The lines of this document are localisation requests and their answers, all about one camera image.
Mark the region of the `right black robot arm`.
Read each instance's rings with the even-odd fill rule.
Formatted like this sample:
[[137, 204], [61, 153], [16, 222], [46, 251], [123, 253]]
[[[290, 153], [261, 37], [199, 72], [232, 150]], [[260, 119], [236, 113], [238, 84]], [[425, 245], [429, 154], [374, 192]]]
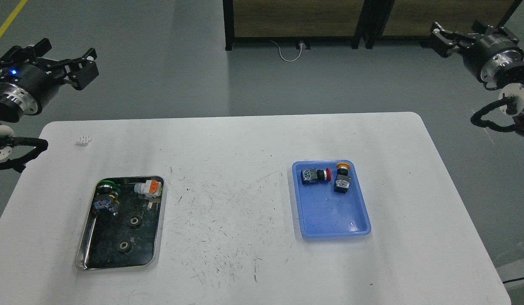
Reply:
[[524, 50], [506, 26], [474, 21], [471, 33], [444, 29], [438, 22], [430, 28], [430, 47], [440, 57], [456, 53], [464, 66], [488, 91], [499, 98], [471, 116], [476, 127], [524, 138]]

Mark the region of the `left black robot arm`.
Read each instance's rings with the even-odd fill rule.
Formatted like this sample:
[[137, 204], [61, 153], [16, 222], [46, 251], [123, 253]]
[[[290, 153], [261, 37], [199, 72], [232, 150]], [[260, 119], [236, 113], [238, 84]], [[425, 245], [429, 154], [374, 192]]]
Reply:
[[51, 48], [44, 38], [33, 46], [13, 46], [0, 58], [0, 171], [23, 172], [48, 148], [45, 139], [17, 136], [7, 123], [41, 114], [62, 86], [80, 91], [99, 75], [94, 48], [60, 61], [45, 57]]

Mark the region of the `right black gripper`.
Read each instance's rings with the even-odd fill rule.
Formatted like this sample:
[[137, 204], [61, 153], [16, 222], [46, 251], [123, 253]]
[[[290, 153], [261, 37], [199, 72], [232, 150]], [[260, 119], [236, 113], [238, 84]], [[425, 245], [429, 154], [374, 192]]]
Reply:
[[430, 28], [430, 47], [442, 58], [460, 53], [465, 67], [477, 79], [494, 79], [508, 64], [524, 59], [519, 39], [506, 27], [494, 27], [480, 20], [472, 25], [473, 33], [444, 29], [438, 22]]

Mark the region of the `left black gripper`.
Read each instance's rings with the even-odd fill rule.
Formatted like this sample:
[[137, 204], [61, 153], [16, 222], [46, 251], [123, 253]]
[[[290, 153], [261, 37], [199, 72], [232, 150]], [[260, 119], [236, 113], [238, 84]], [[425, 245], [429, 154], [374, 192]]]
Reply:
[[81, 91], [98, 77], [94, 48], [74, 60], [44, 58], [51, 49], [43, 38], [33, 46], [13, 46], [0, 57], [0, 105], [47, 105], [61, 86]]

